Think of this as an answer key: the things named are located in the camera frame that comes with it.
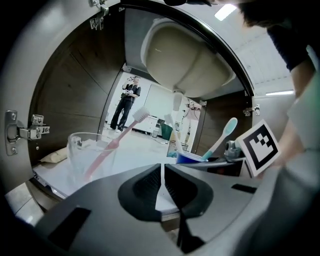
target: hair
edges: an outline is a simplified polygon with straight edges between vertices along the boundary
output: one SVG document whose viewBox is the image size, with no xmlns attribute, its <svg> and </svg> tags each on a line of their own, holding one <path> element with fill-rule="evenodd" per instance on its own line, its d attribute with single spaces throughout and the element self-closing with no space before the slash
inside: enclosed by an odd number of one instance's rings
<svg viewBox="0 0 320 256">
<path fill-rule="evenodd" d="M 290 5 L 292 3 L 288 0 L 282 0 L 277 4 L 270 0 L 256 0 L 239 3 L 238 8 L 247 27 L 260 26 L 269 28 L 285 21 L 288 17 Z"/>
</svg>

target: glass cup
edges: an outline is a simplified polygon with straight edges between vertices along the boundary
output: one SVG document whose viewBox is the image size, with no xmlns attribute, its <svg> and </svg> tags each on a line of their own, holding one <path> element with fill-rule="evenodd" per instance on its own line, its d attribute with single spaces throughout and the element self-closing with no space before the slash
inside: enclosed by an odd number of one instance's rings
<svg viewBox="0 0 320 256">
<path fill-rule="evenodd" d="M 106 149 L 111 141 L 109 137 L 89 132 L 77 132 L 68 137 L 69 178 L 76 189 L 113 174 L 117 149 Z"/>
</svg>

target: white toothbrush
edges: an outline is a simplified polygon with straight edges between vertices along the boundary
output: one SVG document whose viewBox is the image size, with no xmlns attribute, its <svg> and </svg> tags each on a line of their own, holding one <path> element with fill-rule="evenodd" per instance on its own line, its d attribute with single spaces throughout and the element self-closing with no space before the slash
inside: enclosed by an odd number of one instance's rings
<svg viewBox="0 0 320 256">
<path fill-rule="evenodd" d="M 102 152 L 90 165 L 89 169 L 86 171 L 85 177 L 86 179 L 89 179 L 90 176 L 94 173 L 94 171 L 97 169 L 97 167 L 105 160 L 105 158 L 110 155 L 112 152 L 111 150 L 115 150 L 119 146 L 120 140 L 131 131 L 131 129 L 138 123 L 141 123 L 144 119 L 146 119 L 150 115 L 147 108 L 144 106 L 142 108 L 139 108 L 137 112 L 135 112 L 132 116 L 134 118 L 134 121 L 132 124 L 128 126 L 127 129 L 125 129 L 119 137 L 113 139 L 108 146 L 105 148 L 106 151 Z"/>
<path fill-rule="evenodd" d="M 232 117 L 225 125 L 221 137 L 216 141 L 216 143 L 201 157 L 202 160 L 207 160 L 211 155 L 217 150 L 224 139 L 229 136 L 238 124 L 238 119 Z"/>
<path fill-rule="evenodd" d="M 176 131 L 176 128 L 175 128 L 175 122 L 174 122 L 174 119 L 172 118 L 172 115 L 171 114 L 166 114 L 164 116 L 164 119 L 165 119 L 165 122 L 169 125 L 171 124 L 172 125 L 172 130 L 173 130 L 173 134 L 174 134 L 174 137 L 175 137 L 175 144 L 176 144 L 176 147 L 178 148 L 178 152 L 179 153 L 183 153 L 184 150 L 182 149 L 182 146 L 181 146 L 181 142 L 180 142 L 180 139 L 178 137 L 178 133 Z"/>
</svg>

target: rectangular black slot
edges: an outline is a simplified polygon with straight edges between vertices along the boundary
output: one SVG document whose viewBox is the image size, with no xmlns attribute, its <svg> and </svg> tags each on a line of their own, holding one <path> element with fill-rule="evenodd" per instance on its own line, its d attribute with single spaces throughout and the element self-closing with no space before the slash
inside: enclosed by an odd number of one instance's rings
<svg viewBox="0 0 320 256">
<path fill-rule="evenodd" d="M 48 236 L 56 246 L 68 251 L 78 231 L 85 223 L 90 210 L 77 207 L 68 217 Z"/>
<path fill-rule="evenodd" d="M 250 193 L 250 194 L 254 194 L 256 192 L 256 190 L 257 190 L 256 187 L 246 186 L 246 185 L 241 185 L 241 184 L 234 184 L 231 188 L 235 189 L 235 190 L 240 190 L 240 191 L 243 191 L 243 192 L 247 192 L 247 193 Z"/>
</svg>

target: ceiling light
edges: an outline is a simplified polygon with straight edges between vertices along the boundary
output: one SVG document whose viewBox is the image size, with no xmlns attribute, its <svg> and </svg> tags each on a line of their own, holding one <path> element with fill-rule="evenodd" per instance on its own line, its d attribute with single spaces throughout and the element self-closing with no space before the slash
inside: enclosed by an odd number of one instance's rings
<svg viewBox="0 0 320 256">
<path fill-rule="evenodd" d="M 275 92 L 268 92 L 265 95 L 271 96 L 271 95 L 288 95 L 288 94 L 294 94 L 294 90 L 283 90 L 283 91 L 275 91 Z"/>
<path fill-rule="evenodd" d="M 231 14 L 237 7 L 232 4 L 225 4 L 217 13 L 214 15 L 219 21 L 223 21 L 229 14 Z"/>
</svg>

